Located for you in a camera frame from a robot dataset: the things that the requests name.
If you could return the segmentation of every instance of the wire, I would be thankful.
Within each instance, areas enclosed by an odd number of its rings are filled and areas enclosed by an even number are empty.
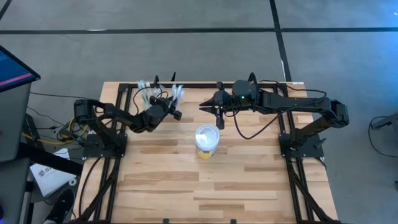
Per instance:
[[[381,155],[383,155],[383,156],[387,156],[387,157],[398,158],[398,156],[387,155],[387,154],[384,154],[384,153],[380,152],[378,149],[376,149],[376,147],[374,147],[374,144],[373,144],[373,142],[372,142],[372,138],[371,138],[371,126],[372,126],[372,122],[373,122],[375,119],[386,118],[386,117],[387,117],[387,116],[378,116],[378,117],[373,118],[373,119],[371,120],[371,122],[369,122],[369,127],[368,127],[369,142],[371,143],[373,149],[374,149],[376,152],[378,152],[379,154],[381,154]]]
[[[99,114],[104,113],[104,111],[98,111],[98,107],[97,106],[94,108],[94,110],[95,110],[95,113],[99,113]]]
[[[138,94],[141,90],[145,90],[145,89],[147,89],[147,88],[151,88],[151,87],[150,87],[150,86],[146,86],[146,87],[144,87],[144,88],[139,89],[138,91],[136,91],[136,93],[135,93],[134,96],[132,97],[132,102],[134,103],[134,105],[135,105],[136,108],[137,108],[137,113],[136,113],[136,115],[137,115],[138,112],[139,112],[139,109],[138,109],[138,106],[137,106],[137,103],[136,103],[136,96],[137,96],[137,94]]]
[[[25,133],[22,133],[22,135],[25,138],[33,139],[32,136],[29,136],[29,135],[27,135]],[[46,143],[46,144],[62,145],[62,144],[70,144],[70,143],[74,142],[75,140],[71,140],[71,141],[67,141],[67,142],[52,142],[52,141],[46,141],[46,140],[38,139],[38,141],[42,142],[42,143]]]
[[[237,114],[241,111],[242,104],[241,104],[241,99],[237,98],[236,96],[235,96],[235,99],[238,99],[238,102],[239,102],[238,112],[236,112],[236,114],[235,114],[235,115],[237,115]],[[226,117],[229,117],[229,118],[234,116],[234,114],[232,114],[232,115],[226,114],[226,111],[224,111],[224,115],[225,115]]]
[[[71,210],[71,212],[72,212],[72,215],[73,215],[73,219],[76,220],[76,214],[75,214],[75,212],[73,212],[73,210]]]
[[[282,85],[280,82],[275,81],[275,80],[261,80],[260,82],[275,82],[278,85]],[[293,87],[290,87],[288,85],[286,85],[287,88],[290,88],[291,90],[295,90],[295,91],[312,91],[312,92],[317,92],[317,93],[323,93],[323,97],[326,97],[326,92],[325,91],[321,91],[321,90],[311,90],[311,89],[296,89]]]
[[[27,106],[27,107],[28,107],[29,109],[31,109],[32,111],[35,111],[35,113],[37,113],[39,116],[43,116],[43,117],[46,117],[46,118],[50,118],[52,121],[54,121],[54,122],[56,122],[56,123],[58,123],[58,124],[64,125],[63,123],[61,123],[61,122],[59,122],[59,121],[57,121],[57,120],[51,118],[49,115],[40,114],[39,112],[37,112],[37,110],[35,110],[35,109],[33,109],[33,108],[29,107],[29,106]]]
[[[318,161],[325,167],[325,170],[328,170],[328,168],[327,168],[325,162],[324,162],[323,160],[321,160],[320,157],[314,157],[314,158],[315,158],[316,160],[318,160]]]
[[[43,202],[46,203],[47,205],[54,205],[53,203],[46,202],[45,200]]]
[[[60,128],[60,127],[62,127],[62,125],[60,125],[60,126],[51,126],[51,127],[48,127],[48,128],[36,128],[36,129],[38,129],[38,130],[46,130],[46,129],[55,130],[55,129]]]
[[[69,152],[77,151],[77,150],[80,150],[80,149],[83,149],[83,147],[78,147],[78,148],[76,148],[76,149],[70,149],[70,150],[68,150],[67,152],[58,152],[58,153],[54,153],[54,155],[62,155],[62,154],[66,154],[66,153],[69,153]]]
[[[113,119],[112,120],[110,120],[110,121],[108,121],[107,123],[105,123],[104,125],[105,126],[107,126],[110,122],[112,122],[113,121]]]
[[[41,95],[41,96],[54,96],[54,97],[65,97],[65,98],[77,98],[77,99],[86,99],[86,100],[90,100],[90,98],[82,97],[82,96],[54,95],[54,94],[35,93],[35,92],[31,92],[30,94]]]
[[[40,137],[45,137],[45,138],[54,139],[54,140],[59,141],[59,139],[57,139],[57,138],[53,138],[53,137],[50,137],[50,136],[46,136],[46,135],[44,135],[44,134],[40,134],[39,136],[40,136]],[[72,145],[74,145],[74,146],[80,146],[79,144],[74,144],[74,143],[70,143],[70,144],[72,144]]]
[[[84,133],[85,133],[86,130],[87,130],[87,127],[88,127],[88,126],[86,125],[85,128],[84,128],[84,130],[83,130],[83,132],[81,132],[80,137],[82,137],[82,135],[84,135]],[[63,142],[62,139],[58,139],[58,134],[60,134],[60,133],[59,133],[59,132],[57,133],[57,140],[59,140],[59,141],[61,141],[61,142],[52,142],[52,141],[46,141],[46,140],[43,140],[43,139],[38,139],[38,141],[39,141],[39,142],[42,142],[42,143],[46,143],[46,144],[53,144],[53,145],[70,144],[70,143],[72,143],[72,142],[75,141],[74,139],[72,139],[72,140]],[[27,135],[27,134],[25,134],[25,133],[22,133],[22,135],[23,135],[25,138],[33,139],[32,136],[29,136],[29,135]]]
[[[156,96],[156,98],[158,98],[159,96],[162,97],[162,96],[163,96],[163,93],[166,93],[166,94],[167,94],[166,98],[169,97],[169,93],[168,93],[167,91],[162,91],[162,92],[160,92],[160,93]]]
[[[85,179],[85,181],[84,181],[84,183],[83,183],[83,187],[81,188],[81,192],[80,192],[80,201],[79,201],[79,217],[81,216],[81,202],[83,201],[83,200],[82,200],[82,199],[83,199],[83,193],[84,193],[84,191],[85,191],[85,187],[86,187],[86,184],[87,184],[87,180],[88,180],[88,178],[89,178],[91,172],[93,171],[95,165],[97,164],[98,161],[100,161],[100,159],[101,159],[100,157],[97,158],[97,160],[95,160],[95,162],[93,163],[93,165],[92,165],[91,168],[89,169],[89,171],[88,171],[88,173],[87,173],[87,176],[86,176],[86,179]]]

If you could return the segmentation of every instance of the gray floor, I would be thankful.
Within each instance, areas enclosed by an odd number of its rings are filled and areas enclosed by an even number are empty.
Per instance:
[[[282,27],[398,27],[396,1],[276,0]],[[0,29],[133,29],[273,27],[260,0],[13,0]],[[395,223],[398,159],[372,150],[368,123],[398,111],[398,33],[283,34],[292,79],[346,103],[351,123],[323,133],[328,176],[339,218],[348,223]],[[32,91],[99,98],[105,81],[284,81],[274,33],[0,35],[5,46],[42,75]],[[31,95],[29,106],[65,122],[73,100]],[[49,120],[34,116],[38,126]],[[398,155],[390,128],[375,145]],[[40,223],[49,207],[37,206]]]

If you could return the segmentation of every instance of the shoe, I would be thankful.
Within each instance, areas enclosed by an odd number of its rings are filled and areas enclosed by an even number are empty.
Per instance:
[[[64,190],[55,202],[46,220],[62,223],[68,212],[72,209],[74,202],[75,194],[73,194],[72,190]]]

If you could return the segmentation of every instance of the wooden tabletop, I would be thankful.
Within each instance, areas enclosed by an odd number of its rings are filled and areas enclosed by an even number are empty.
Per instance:
[[[104,83],[101,101],[115,103],[118,82]],[[304,85],[289,83],[295,88]],[[195,154],[195,131],[204,124],[215,125],[216,118],[198,109],[216,89],[185,88],[180,105],[181,121],[167,117],[152,133],[126,130],[128,144],[121,160],[113,208],[113,223],[293,223],[295,222],[286,164],[280,155],[277,120],[252,140],[243,139],[233,118],[225,119],[220,145],[214,157],[200,159]],[[289,96],[306,97],[305,91],[289,90]],[[136,98],[140,110],[141,97]],[[131,103],[130,113],[136,112]],[[293,113],[298,128],[312,122],[310,113]],[[241,111],[237,115],[241,131],[250,136],[275,115]],[[287,117],[285,124],[289,130]],[[81,179],[96,159],[85,162]],[[104,159],[93,169],[83,196],[83,210],[98,192]],[[310,193],[322,209],[337,219],[325,168],[315,159],[304,159]],[[80,181],[74,211],[83,181]],[[301,194],[300,205],[306,218]],[[108,194],[101,217],[105,217]]]

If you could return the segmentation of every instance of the computer screen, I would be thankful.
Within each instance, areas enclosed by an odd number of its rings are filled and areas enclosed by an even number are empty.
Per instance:
[[[40,75],[0,46],[0,92],[40,79]]]

